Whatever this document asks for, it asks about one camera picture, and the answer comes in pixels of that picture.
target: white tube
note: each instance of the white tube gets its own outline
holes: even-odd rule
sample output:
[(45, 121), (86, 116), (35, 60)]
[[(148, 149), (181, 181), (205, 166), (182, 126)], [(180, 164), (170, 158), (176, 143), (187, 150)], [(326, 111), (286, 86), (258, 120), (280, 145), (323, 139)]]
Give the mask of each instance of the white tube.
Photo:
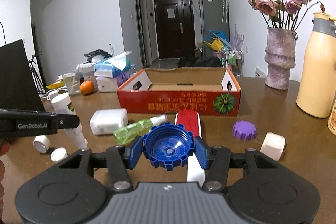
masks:
[[(76, 114), (68, 93), (62, 93), (56, 96), (54, 99), (52, 99), (51, 103), (57, 114)], [(72, 139), (74, 144), (79, 149), (87, 149), (81, 124), (79, 124), (79, 126), (74, 129), (64, 129), (64, 132)]]

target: hand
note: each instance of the hand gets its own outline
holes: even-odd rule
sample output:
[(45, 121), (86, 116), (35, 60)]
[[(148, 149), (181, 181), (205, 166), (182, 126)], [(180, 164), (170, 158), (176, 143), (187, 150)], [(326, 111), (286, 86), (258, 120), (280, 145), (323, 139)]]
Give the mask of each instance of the hand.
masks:
[[(5, 155), (9, 151), (9, 143), (3, 141), (2, 146), (0, 148), (0, 156)], [(0, 182), (2, 182), (3, 177), (5, 176), (5, 166), (3, 165), (2, 161), (0, 160)], [(3, 211), (3, 195), (5, 190), (0, 183), (0, 219), (2, 219), (2, 211)]]

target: yellow thermos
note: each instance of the yellow thermos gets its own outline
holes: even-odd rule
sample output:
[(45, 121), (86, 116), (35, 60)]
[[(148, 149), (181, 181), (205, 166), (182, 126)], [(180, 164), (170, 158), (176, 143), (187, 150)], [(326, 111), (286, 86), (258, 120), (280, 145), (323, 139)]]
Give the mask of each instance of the yellow thermos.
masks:
[(304, 55), (302, 80), (296, 104), (304, 112), (326, 118), (336, 91), (336, 26), (332, 17), (314, 13), (313, 32)]

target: wooden table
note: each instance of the wooden table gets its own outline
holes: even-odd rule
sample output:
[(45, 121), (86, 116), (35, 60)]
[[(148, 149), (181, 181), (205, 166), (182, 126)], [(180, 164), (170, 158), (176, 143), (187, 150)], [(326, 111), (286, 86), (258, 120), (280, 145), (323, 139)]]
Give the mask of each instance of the wooden table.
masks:
[[(301, 111), (295, 104), (299, 83), (291, 81), (288, 91), (279, 91), (265, 86), (263, 79), (238, 78), (242, 88), (241, 105), (238, 117), (202, 116), (202, 137), (208, 145), (222, 145), (232, 152), (243, 153), (248, 147), (260, 149), (255, 140), (244, 142), (232, 136), (232, 126), (238, 120), (248, 120), (257, 127), (259, 138), (267, 132), (284, 136), (288, 142), (284, 159), (281, 163), (306, 180), (313, 183), (321, 195), (321, 205), (314, 223), (336, 223), (336, 137), (327, 127), (327, 119), (318, 119)], [(90, 118), (96, 110), (118, 108), (115, 93), (96, 93), (90, 96), (72, 97), (74, 108), (80, 117), (83, 134), (93, 152), (103, 152), (116, 144), (113, 136), (94, 136), (90, 130)], [(137, 121), (149, 118), (150, 114), (129, 114), (129, 119)], [(174, 115), (168, 115), (174, 122)], [(12, 143), (8, 155), (1, 160), (6, 167), (3, 180), (5, 188), (4, 213), (5, 223), (21, 223), (14, 206), (14, 197), (18, 188), (53, 165), (49, 155), (40, 155), (32, 145), (34, 138), (21, 138)], [(69, 154), (76, 147), (65, 133), (49, 136), (52, 147), (65, 147)], [(178, 182), (186, 181), (187, 168), (176, 168), (167, 172), (163, 168), (153, 168), (142, 155), (137, 167), (129, 171), (136, 185), (139, 181)], [(230, 170), (228, 185), (242, 177), (241, 170)], [(95, 178), (108, 185), (107, 172), (104, 169), (95, 173)]]

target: refrigerator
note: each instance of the refrigerator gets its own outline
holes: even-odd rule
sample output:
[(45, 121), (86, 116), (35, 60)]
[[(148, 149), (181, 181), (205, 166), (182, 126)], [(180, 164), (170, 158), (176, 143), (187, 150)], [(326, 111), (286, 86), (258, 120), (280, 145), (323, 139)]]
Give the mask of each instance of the refrigerator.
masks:
[[(201, 12), (202, 41), (212, 36), (208, 30), (222, 31), (230, 39), (229, 19), (223, 16), (223, 0), (199, 0), (199, 9)], [(213, 51), (202, 43), (203, 57), (213, 56)]]

